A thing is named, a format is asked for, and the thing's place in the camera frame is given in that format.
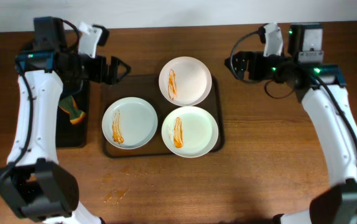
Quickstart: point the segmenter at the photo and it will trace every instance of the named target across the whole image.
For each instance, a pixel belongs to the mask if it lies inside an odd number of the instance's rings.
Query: orange sauce
[[[126,190],[114,190],[114,192],[115,192],[115,194],[118,196],[117,198],[116,198],[116,203],[118,204],[120,201],[121,201],[121,199],[126,195],[126,193],[128,193],[129,192],[129,190],[130,189],[126,189]]]
[[[110,192],[108,193],[108,195],[105,196],[105,198],[104,198],[104,203],[109,202],[109,200],[112,198],[112,196],[113,196],[112,191],[110,191]]]
[[[174,98],[177,97],[176,73],[174,73],[172,69],[170,69],[169,72],[169,83],[167,85],[167,91],[171,100],[174,100]]]
[[[174,124],[174,136],[173,136],[174,146],[176,148],[181,148],[184,145],[183,142],[183,125],[181,122],[181,118],[176,118],[176,122]]]
[[[114,139],[114,142],[122,144],[124,142],[124,139],[123,139],[120,127],[119,127],[120,123],[121,123],[121,112],[118,110],[118,112],[115,113],[115,117],[112,122],[112,131],[113,131],[112,138]]]

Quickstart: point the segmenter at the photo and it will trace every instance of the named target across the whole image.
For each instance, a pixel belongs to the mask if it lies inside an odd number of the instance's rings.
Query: black tray
[[[117,159],[124,157],[174,155],[164,144],[160,129],[166,116],[179,106],[170,103],[164,98],[159,90],[158,77],[158,75],[128,75],[116,85],[103,86],[103,112],[115,101],[133,96],[148,101],[154,107],[158,116],[158,128],[154,137],[146,145],[137,149],[119,149],[110,144],[103,136],[101,147],[106,156]],[[209,112],[217,122],[219,135],[215,146],[210,152],[218,152],[224,144],[224,129],[215,77],[212,76],[212,86],[209,95],[196,106]]]

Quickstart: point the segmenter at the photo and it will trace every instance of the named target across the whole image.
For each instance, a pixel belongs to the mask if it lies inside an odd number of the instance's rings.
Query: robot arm
[[[357,135],[357,126],[351,114],[346,88],[340,88],[339,85],[329,85],[328,87],[335,96],[340,108],[345,112],[347,120],[351,123]],[[320,140],[327,162],[331,187],[335,188],[337,185],[345,185],[346,180],[350,179],[353,179],[357,183],[357,153],[354,142],[326,91],[323,89],[309,89],[302,100],[302,105],[310,116],[318,139]],[[350,194],[354,195],[357,199],[357,193],[347,192],[347,196]],[[355,200],[355,202],[355,207],[353,207],[354,211],[357,209],[357,200]],[[318,211],[318,206],[321,205],[316,200],[314,204],[311,204],[311,210],[283,215],[279,221],[281,224],[327,223],[321,220],[321,218],[324,219],[326,217],[318,217],[318,215],[314,215],[314,222],[311,221],[312,208]],[[322,209],[328,210],[329,206],[330,204],[325,202]],[[348,213],[348,210],[342,210],[340,212],[347,214],[338,213],[336,217],[331,217],[332,220],[336,218],[337,223],[346,223],[345,220],[346,218],[348,219],[346,216],[352,216],[352,214]],[[351,223],[356,223],[356,218],[357,217],[350,218]]]
[[[279,46],[283,40],[280,32],[276,23],[260,27],[256,33],[266,44],[264,52],[233,55],[233,49],[225,65],[231,72],[235,71],[236,79],[243,79],[248,71],[249,81],[245,83],[270,80],[293,88],[317,131],[331,189],[315,198],[309,210],[276,215],[274,224],[357,223],[357,127],[343,75],[337,65],[322,64],[320,24],[291,25],[288,53],[292,57],[281,54]]]
[[[36,70],[25,73],[25,77],[32,87],[32,97],[34,100],[34,117],[32,126],[32,138],[29,143],[29,150],[18,162],[17,166],[30,166],[37,163],[37,159],[44,158],[58,164],[55,148],[55,127],[57,120],[57,106],[62,93],[63,83],[60,77],[52,71]],[[17,122],[16,140],[12,151],[7,159],[7,163],[16,160],[21,153],[21,148],[25,142],[29,122],[29,100],[27,88],[23,78],[18,79],[21,93],[19,115]],[[46,218],[44,223],[64,223],[64,224],[101,224],[102,220],[92,215],[80,202],[77,208],[72,211],[70,217]]]
[[[104,45],[108,38],[104,27],[81,23],[82,37],[67,47],[63,22],[78,34],[74,25],[59,18],[35,18],[35,41],[16,57],[21,93],[19,117],[7,166],[0,168],[0,195],[19,218],[44,223],[101,224],[104,221],[79,202],[74,176],[58,165],[58,102],[62,93],[69,96],[77,92],[82,80],[113,84],[118,81],[117,66],[122,63],[125,74],[130,67],[112,57],[113,65],[107,69],[106,58],[96,55],[97,45]]]

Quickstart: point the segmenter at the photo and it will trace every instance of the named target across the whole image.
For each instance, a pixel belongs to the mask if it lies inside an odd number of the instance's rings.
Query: wooden table
[[[325,62],[337,63],[343,70],[357,122],[357,22],[323,26]],[[57,150],[60,165],[76,177],[86,208],[107,223],[255,223],[306,209],[328,189],[320,143],[295,95],[269,98],[263,84],[236,81],[224,66],[233,44],[258,27],[111,30],[98,53],[121,58],[132,66],[133,75],[159,73],[179,56],[204,62],[220,84],[226,143],[221,152],[198,159],[108,159],[100,149],[101,85],[92,83],[88,144]],[[289,25],[281,27],[287,40]],[[16,130],[19,91],[14,56],[32,36],[31,32],[0,34],[0,167]],[[239,49],[263,50],[263,45],[252,37]],[[288,89],[276,86],[274,91],[284,94]],[[30,221],[18,220],[0,198],[0,223]]]

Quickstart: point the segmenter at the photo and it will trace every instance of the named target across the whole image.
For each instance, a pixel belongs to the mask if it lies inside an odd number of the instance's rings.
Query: white plate
[[[176,94],[169,96],[169,74],[174,71]],[[159,88],[166,100],[178,106],[193,106],[202,102],[211,89],[209,69],[191,57],[178,57],[169,61],[160,71]]]
[[[113,121],[120,114],[119,129],[124,141],[119,144],[113,139]],[[154,136],[158,126],[155,109],[147,101],[127,97],[115,101],[105,111],[102,128],[105,138],[121,149],[135,149],[145,145]]]
[[[183,146],[174,145],[174,126],[176,118],[181,118]],[[174,154],[186,158],[205,155],[215,146],[218,126],[212,115],[195,106],[185,106],[173,110],[162,124],[162,139]]]

